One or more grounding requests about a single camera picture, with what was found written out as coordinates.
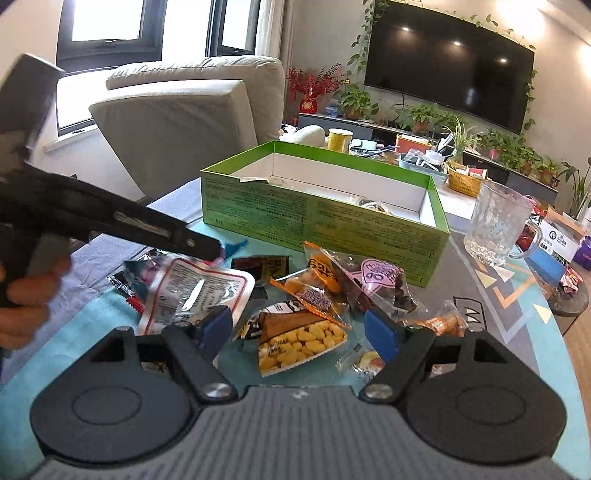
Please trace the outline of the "person's left hand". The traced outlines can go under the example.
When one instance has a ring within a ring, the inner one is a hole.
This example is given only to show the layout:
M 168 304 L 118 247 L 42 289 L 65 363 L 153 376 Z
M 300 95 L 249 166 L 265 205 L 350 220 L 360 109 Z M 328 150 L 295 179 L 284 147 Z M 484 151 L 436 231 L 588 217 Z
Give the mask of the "person's left hand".
M 28 276 L 6 283 L 1 268 L 1 284 L 7 286 L 7 298 L 14 304 L 0 313 L 0 344 L 2 349 L 19 350 L 27 346 L 36 332 L 49 319 L 49 303 L 57 294 L 62 277 L 70 270 L 71 259 L 56 260 L 47 274 Z

